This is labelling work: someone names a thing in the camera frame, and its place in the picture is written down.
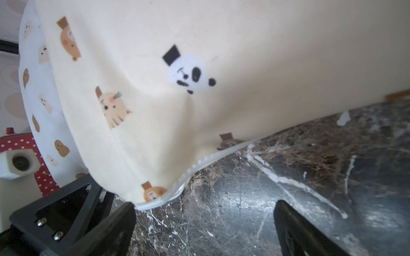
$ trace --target red object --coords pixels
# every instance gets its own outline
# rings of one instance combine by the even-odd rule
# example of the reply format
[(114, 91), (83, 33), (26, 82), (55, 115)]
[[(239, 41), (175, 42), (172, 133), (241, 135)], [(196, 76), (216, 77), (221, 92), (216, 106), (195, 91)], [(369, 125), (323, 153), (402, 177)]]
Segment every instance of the red object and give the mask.
[(37, 159), (39, 160), (41, 167), (38, 172), (34, 174), (34, 178), (39, 185), (39, 189), (43, 196), (56, 191), (60, 187), (55, 183), (52, 178), (43, 157), (41, 156), (39, 149), (37, 148), (36, 142), (33, 138), (33, 134), (14, 134), (10, 136), (4, 136), (0, 138), (0, 153), (6, 150), (20, 150), (31, 148)]
[(13, 127), (6, 128), (6, 134), (7, 135), (14, 134), (14, 128)]

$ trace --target bolt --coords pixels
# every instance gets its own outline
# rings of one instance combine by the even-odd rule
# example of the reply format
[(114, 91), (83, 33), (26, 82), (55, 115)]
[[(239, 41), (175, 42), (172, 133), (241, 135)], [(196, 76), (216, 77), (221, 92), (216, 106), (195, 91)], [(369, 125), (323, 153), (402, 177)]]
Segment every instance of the bolt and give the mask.
[(59, 241), (61, 238), (63, 238), (64, 232), (63, 231), (57, 231), (54, 234), (54, 240)]
[(41, 218), (37, 220), (37, 226), (39, 227), (44, 226), (45, 223), (47, 223), (47, 218)]

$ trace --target marble countertop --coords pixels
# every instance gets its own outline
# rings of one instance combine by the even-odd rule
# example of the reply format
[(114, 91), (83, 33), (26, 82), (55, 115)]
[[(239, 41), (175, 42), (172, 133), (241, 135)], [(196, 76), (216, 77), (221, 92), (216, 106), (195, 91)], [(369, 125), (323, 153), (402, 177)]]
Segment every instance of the marble countertop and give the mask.
[(284, 199), (352, 256), (408, 255), (409, 184), (410, 100), (354, 109), (257, 141), (136, 211), (128, 254), (282, 255), (273, 209)]

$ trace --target white cloth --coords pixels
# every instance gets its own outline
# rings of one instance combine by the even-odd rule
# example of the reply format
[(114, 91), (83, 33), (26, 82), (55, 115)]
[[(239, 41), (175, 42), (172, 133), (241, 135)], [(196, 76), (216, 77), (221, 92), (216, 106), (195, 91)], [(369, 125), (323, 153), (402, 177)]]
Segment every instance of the white cloth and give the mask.
[(18, 45), (18, 76), (30, 128), (50, 174), (62, 187), (88, 172), (61, 109), (34, 1), (25, 7)]
[(36, 4), (84, 163), (139, 209), (246, 143), (229, 146), (410, 80), (404, 0)]

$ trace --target animal face print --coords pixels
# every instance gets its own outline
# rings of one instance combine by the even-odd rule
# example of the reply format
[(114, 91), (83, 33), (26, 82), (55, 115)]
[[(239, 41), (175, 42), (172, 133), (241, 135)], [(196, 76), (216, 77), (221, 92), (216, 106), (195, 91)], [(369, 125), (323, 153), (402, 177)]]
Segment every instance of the animal face print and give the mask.
[(43, 64), (44, 62), (49, 61), (50, 58), (48, 56), (48, 50), (45, 45), (42, 45), (39, 50), (39, 64)]
[(194, 91), (204, 91), (216, 84), (215, 79), (209, 78), (202, 61), (195, 55), (181, 56), (174, 45), (163, 57), (168, 64), (168, 80), (186, 88), (189, 94)]
[(147, 181), (141, 185), (144, 189), (144, 199), (146, 202), (151, 202), (157, 198), (160, 198), (163, 194), (166, 193), (166, 189), (163, 187), (152, 187), (151, 183)]
[(24, 34), (23, 34), (24, 40), (27, 39), (28, 35), (31, 33), (32, 30), (33, 30), (33, 25), (31, 24), (31, 21), (28, 20), (26, 22), (26, 27), (24, 29)]
[(63, 29), (61, 31), (60, 40), (61, 44), (63, 45), (64, 49), (73, 56), (73, 60), (76, 61), (77, 58), (80, 58), (80, 52), (77, 48), (77, 44), (75, 43), (74, 36), (71, 33), (70, 26), (66, 20), (66, 17), (63, 17), (61, 20), (57, 22), (60, 28)]
[(28, 83), (29, 78), (30, 78), (30, 75), (28, 74), (28, 69), (25, 69), (24, 73), (23, 73), (23, 86), (24, 86), (24, 89), (25, 89), (25, 87)]
[(64, 146), (64, 144), (59, 140), (56, 140), (54, 142), (54, 146), (55, 146), (55, 149), (57, 149), (60, 156), (62, 156), (62, 157), (66, 157), (66, 155), (68, 155), (70, 153), (69, 148)]
[(102, 93), (97, 86), (96, 94), (110, 129), (119, 126), (125, 117), (132, 113), (132, 111), (125, 107), (120, 92)]
[(47, 155), (47, 160), (54, 167), (59, 167), (60, 166), (60, 164), (57, 161), (55, 161), (54, 158), (50, 157), (50, 155)]
[(41, 104), (43, 104), (43, 106), (46, 108), (47, 112), (48, 112), (49, 114), (51, 114), (51, 113), (52, 113), (52, 107), (51, 107), (51, 105), (48, 103), (48, 101), (47, 101), (46, 96), (44, 95), (44, 93), (40, 93), (39, 99), (40, 99)]
[(40, 125), (39, 125), (39, 123), (37, 122), (37, 120), (36, 120), (36, 118), (34, 117), (34, 115), (33, 115), (33, 117), (32, 117), (31, 119), (33, 120), (34, 128), (36, 129), (36, 131), (37, 131), (37, 132), (40, 132)]
[(220, 134), (219, 136), (221, 137), (222, 142), (221, 142), (221, 147), (217, 148), (218, 150), (225, 150), (227, 148), (236, 146), (244, 142), (243, 140), (234, 139), (232, 136), (232, 133)]

